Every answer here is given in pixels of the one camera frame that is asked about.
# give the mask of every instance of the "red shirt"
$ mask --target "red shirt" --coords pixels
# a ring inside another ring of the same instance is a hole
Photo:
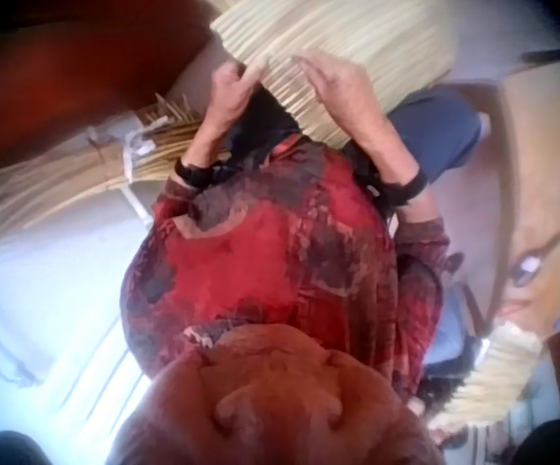
[[[147,375],[233,327],[286,324],[415,392],[442,306],[441,219],[392,240],[344,156],[304,140],[200,193],[169,179],[154,211],[121,296]]]

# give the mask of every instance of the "hand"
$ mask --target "hand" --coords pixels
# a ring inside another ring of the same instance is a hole
[[[213,74],[211,101],[204,123],[227,132],[245,111],[257,84],[267,69],[266,58],[255,60],[243,73],[233,61],[224,63]]]
[[[387,121],[366,70],[320,50],[306,50],[296,63],[336,124],[358,143]]]

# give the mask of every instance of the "elderly person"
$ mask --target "elderly person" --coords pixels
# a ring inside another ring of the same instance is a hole
[[[296,62],[353,140],[342,153],[304,136],[259,86],[264,64],[216,71],[123,283],[126,338],[153,384],[109,463],[442,460],[405,405],[449,245],[428,182],[464,163],[480,122],[437,90],[388,119],[361,67],[319,51]]]

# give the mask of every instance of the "floor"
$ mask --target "floor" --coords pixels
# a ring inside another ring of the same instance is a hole
[[[446,81],[497,80],[521,66],[520,53],[560,46],[560,31],[537,2],[450,2],[459,52]],[[493,286],[501,201],[491,143],[485,130],[473,160],[435,185],[452,250],[466,254],[455,279],[468,283],[481,308]],[[134,186],[147,204],[158,188]],[[54,463],[102,463],[118,424],[148,386],[124,344],[117,301],[122,274],[144,235],[129,204],[107,193],[0,247],[0,290],[8,283],[0,292],[0,345],[15,356],[0,350],[0,430],[34,437]],[[36,386],[21,387],[29,382],[19,373],[20,360],[37,377]],[[520,403],[498,437],[518,442],[539,422],[560,416],[549,358],[537,380],[540,395]],[[487,460],[493,457],[484,451],[486,438],[486,431],[473,432],[464,449],[447,452],[448,463],[496,463]]]

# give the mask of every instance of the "white floor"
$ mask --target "white floor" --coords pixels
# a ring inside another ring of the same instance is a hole
[[[451,0],[460,48],[449,79],[498,78],[519,66],[521,52],[560,46],[533,3]],[[147,203],[158,188],[135,186]],[[41,382],[19,387],[17,367],[0,351],[0,430],[32,436],[56,464],[102,463],[117,424],[148,386],[116,321],[122,275],[144,235],[120,194],[108,193],[0,248],[0,339]],[[533,419],[520,420],[525,429],[515,437],[560,415],[550,364],[542,370]],[[473,447],[448,454],[449,463],[472,463]]]

